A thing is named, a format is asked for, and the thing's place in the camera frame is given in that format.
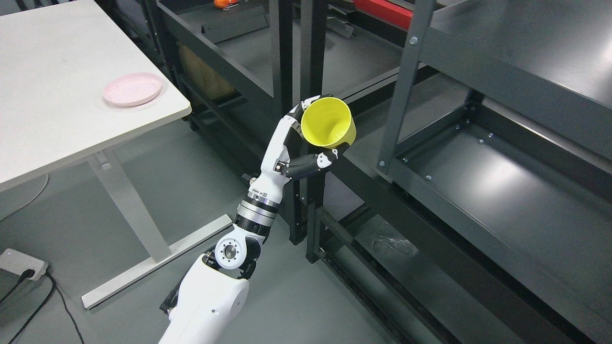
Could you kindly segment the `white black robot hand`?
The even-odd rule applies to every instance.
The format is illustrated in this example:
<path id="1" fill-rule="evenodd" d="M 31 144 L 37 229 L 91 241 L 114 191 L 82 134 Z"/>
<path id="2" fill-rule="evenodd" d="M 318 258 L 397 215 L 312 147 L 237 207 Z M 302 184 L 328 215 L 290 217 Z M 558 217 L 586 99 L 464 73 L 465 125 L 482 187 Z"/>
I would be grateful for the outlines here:
<path id="1" fill-rule="evenodd" d="M 327 170 L 350 147 L 345 143 L 328 149 L 313 146 L 305 140 L 300 120 L 306 108 L 315 100 L 323 97 L 331 96 L 319 95 L 303 100 L 278 122 L 262 160 L 261 174 L 249 186 L 245 202 L 262 204 L 263 207 L 277 207 L 282 201 L 282 189 L 286 183 Z M 315 153 L 292 158 L 286 144 L 287 137 L 292 132 L 297 133 L 300 139 L 313 146 Z"/>

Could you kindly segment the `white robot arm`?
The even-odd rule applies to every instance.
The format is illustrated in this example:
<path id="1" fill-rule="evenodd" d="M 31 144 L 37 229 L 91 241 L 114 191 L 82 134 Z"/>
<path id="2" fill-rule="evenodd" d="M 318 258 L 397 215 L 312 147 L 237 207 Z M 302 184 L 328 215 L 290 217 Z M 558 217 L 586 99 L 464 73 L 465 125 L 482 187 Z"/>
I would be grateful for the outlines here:
<path id="1" fill-rule="evenodd" d="M 232 230 L 197 257 L 160 305 L 170 321 L 160 343 L 214 344 L 223 335 L 246 303 L 281 200 L 277 192 L 247 192 Z"/>

